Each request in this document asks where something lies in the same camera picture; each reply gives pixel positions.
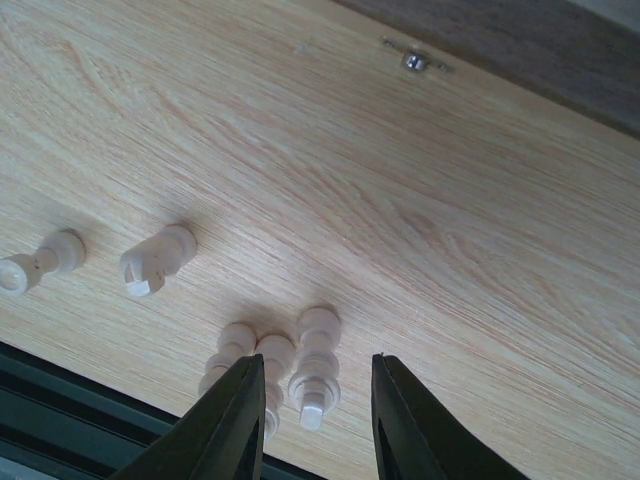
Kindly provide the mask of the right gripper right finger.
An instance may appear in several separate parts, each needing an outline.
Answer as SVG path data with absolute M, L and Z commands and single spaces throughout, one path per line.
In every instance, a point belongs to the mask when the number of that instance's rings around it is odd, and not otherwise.
M 381 479 L 524 479 L 466 429 L 395 356 L 372 357 L 372 431 Z

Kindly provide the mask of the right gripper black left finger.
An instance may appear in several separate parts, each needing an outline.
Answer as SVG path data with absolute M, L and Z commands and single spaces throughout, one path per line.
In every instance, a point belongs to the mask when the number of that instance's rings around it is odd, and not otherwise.
M 172 429 L 114 479 L 259 479 L 264 357 L 237 360 Z

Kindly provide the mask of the light piece front pair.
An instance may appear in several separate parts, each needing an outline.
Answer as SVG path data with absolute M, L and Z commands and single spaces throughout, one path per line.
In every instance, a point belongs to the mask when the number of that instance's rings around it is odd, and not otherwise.
M 290 372 L 295 346 L 285 336 L 268 335 L 257 344 L 256 352 L 263 356 L 265 373 L 265 419 L 264 440 L 271 439 L 280 426 L 279 409 L 284 403 L 280 381 Z

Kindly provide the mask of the light piece front tall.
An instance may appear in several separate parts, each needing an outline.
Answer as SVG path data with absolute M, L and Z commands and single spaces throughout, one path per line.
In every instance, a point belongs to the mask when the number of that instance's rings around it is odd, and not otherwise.
M 317 431 L 341 398 L 340 366 L 335 354 L 341 339 L 340 320 L 328 308 L 310 308 L 299 319 L 298 337 L 288 395 L 299 413 L 299 424 Z

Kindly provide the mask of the wooden chess board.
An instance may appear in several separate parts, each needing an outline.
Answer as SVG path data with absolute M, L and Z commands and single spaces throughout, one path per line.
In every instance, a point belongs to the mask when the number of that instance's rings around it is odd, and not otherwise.
M 344 7 L 639 135 L 639 35 L 570 1 L 346 1 Z

